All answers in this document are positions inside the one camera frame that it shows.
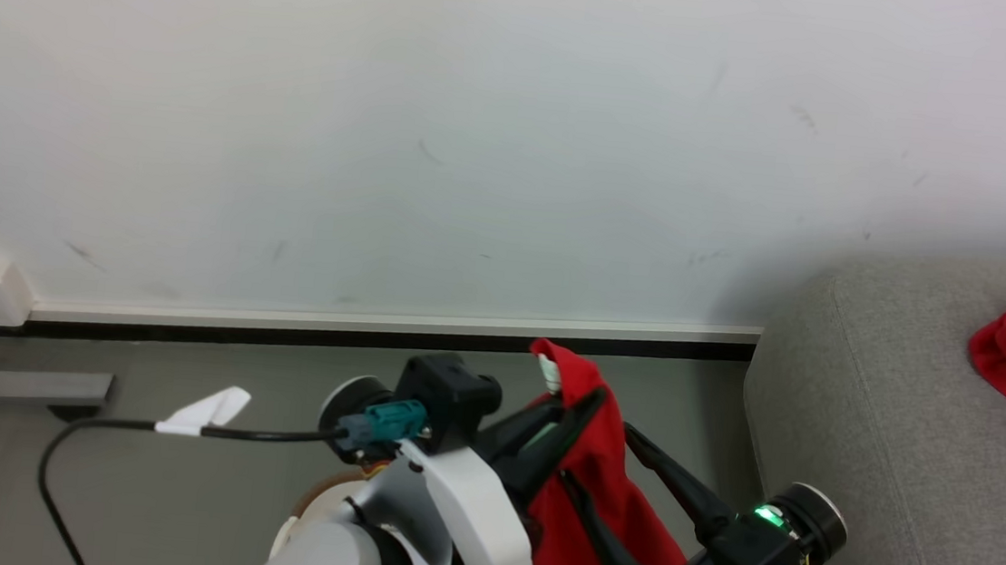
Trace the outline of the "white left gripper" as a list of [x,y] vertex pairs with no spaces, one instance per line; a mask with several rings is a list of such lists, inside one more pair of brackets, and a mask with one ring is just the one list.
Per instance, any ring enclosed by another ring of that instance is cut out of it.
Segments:
[[[402,440],[401,455],[420,466],[436,520],[463,565],[532,565],[531,541],[513,502],[529,508],[606,399],[602,389],[572,406],[548,395],[483,429],[475,450],[433,455]],[[513,501],[490,464],[513,468]]]

